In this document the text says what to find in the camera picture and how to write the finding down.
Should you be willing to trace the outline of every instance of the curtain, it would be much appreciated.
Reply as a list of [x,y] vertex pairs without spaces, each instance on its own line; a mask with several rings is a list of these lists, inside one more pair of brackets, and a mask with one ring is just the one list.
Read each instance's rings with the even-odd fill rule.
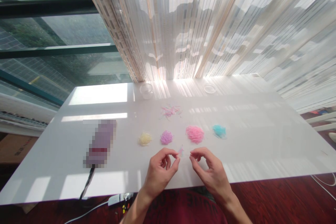
[[298,112],[336,103],[335,0],[93,0],[135,82],[259,74]]

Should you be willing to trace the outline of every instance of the glass window pane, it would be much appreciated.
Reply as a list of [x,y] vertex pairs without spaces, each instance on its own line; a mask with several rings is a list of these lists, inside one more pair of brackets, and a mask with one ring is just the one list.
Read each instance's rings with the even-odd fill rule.
[[99,14],[0,20],[0,50],[113,43]]
[[76,86],[132,82],[118,52],[3,59],[0,69],[63,101]]

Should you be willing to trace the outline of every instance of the pink bead pile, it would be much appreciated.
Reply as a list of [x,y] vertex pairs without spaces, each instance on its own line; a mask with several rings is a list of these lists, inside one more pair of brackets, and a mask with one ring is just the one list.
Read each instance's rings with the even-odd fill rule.
[[185,133],[187,134],[188,138],[196,144],[199,144],[203,141],[204,131],[197,126],[188,126],[185,130]]
[[167,119],[173,115],[180,115],[182,110],[180,106],[171,106],[170,104],[167,107],[161,107],[162,116],[166,117]]
[[161,135],[161,143],[162,144],[169,144],[173,141],[173,134],[170,131],[164,131]]

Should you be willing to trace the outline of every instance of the clear plastic cup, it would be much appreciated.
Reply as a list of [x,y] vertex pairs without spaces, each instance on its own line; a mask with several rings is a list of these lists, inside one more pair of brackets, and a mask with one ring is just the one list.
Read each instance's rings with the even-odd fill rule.
[[207,93],[215,93],[217,91],[216,87],[210,83],[205,84],[203,89]]
[[153,96],[153,86],[149,83],[140,86],[140,93],[145,100],[149,100]]

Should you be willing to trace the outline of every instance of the white table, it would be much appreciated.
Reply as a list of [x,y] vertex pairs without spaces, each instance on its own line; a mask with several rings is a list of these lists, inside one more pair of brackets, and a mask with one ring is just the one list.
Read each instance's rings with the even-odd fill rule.
[[[207,94],[205,83],[217,92]],[[117,119],[117,134],[107,165],[96,168],[86,197],[138,191],[150,157],[163,147],[164,130],[175,136],[168,148],[183,145],[185,150],[167,189],[202,185],[188,158],[201,146],[222,160],[231,183],[336,172],[336,151],[260,77],[152,84],[151,100],[139,93],[141,83],[75,88],[1,191],[0,204],[78,198],[90,170],[83,167],[83,156],[97,119]],[[181,117],[159,119],[166,104],[181,106]],[[226,127],[226,140],[213,135],[215,124]],[[199,145],[187,139],[189,125],[204,130]],[[137,143],[143,131],[153,136],[147,147]]]

